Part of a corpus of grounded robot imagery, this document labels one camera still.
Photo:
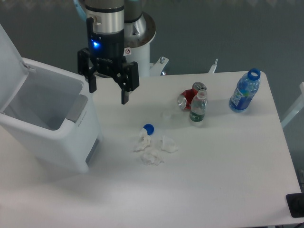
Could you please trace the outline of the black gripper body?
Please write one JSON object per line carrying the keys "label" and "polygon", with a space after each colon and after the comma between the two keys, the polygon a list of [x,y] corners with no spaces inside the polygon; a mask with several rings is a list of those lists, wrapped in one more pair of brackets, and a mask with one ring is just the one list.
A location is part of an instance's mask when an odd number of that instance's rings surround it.
{"label": "black gripper body", "polygon": [[104,33],[95,30],[99,25],[93,17],[86,19],[89,66],[95,68],[95,73],[114,79],[115,69],[124,62],[124,29],[121,27],[118,31]]}

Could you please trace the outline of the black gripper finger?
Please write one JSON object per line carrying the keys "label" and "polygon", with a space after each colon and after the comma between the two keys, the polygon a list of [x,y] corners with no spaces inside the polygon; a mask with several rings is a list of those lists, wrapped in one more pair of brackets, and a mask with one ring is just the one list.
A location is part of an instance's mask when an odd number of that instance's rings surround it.
{"label": "black gripper finger", "polygon": [[96,77],[94,75],[94,66],[89,66],[90,52],[88,48],[83,48],[77,52],[77,71],[83,75],[88,82],[89,92],[93,93],[97,90]]}
{"label": "black gripper finger", "polygon": [[129,95],[139,86],[138,63],[122,63],[115,69],[114,81],[121,88],[121,103],[124,105],[129,101]]}

